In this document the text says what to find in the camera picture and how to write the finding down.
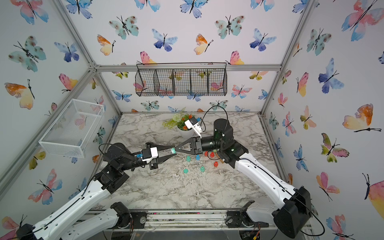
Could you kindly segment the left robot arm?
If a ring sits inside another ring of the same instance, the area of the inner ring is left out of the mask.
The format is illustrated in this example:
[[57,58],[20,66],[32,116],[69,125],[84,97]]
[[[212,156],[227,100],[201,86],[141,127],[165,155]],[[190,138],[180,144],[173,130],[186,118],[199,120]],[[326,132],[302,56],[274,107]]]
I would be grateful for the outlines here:
[[73,199],[35,225],[24,224],[16,231],[17,240],[87,239],[109,228],[134,230],[135,219],[121,202],[80,224],[77,221],[100,201],[116,192],[128,179],[127,170],[159,164],[176,156],[174,146],[147,143],[131,153],[124,144],[111,144],[103,154],[107,165]]

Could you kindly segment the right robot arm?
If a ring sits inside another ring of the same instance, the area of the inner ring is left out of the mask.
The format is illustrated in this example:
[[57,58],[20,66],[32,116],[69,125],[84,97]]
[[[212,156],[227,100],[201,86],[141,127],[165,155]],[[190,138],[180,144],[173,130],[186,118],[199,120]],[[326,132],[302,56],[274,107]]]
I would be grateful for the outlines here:
[[228,120],[215,120],[214,133],[208,137],[202,137],[201,123],[202,120],[196,118],[185,121],[187,129],[193,130],[196,137],[176,146],[176,151],[196,156],[216,151],[220,159],[257,184],[274,203],[274,207],[268,209],[257,207],[255,203],[246,205],[246,218],[253,223],[273,224],[285,236],[294,239],[315,215],[309,191],[304,187],[296,189],[264,167],[246,147],[235,140]]

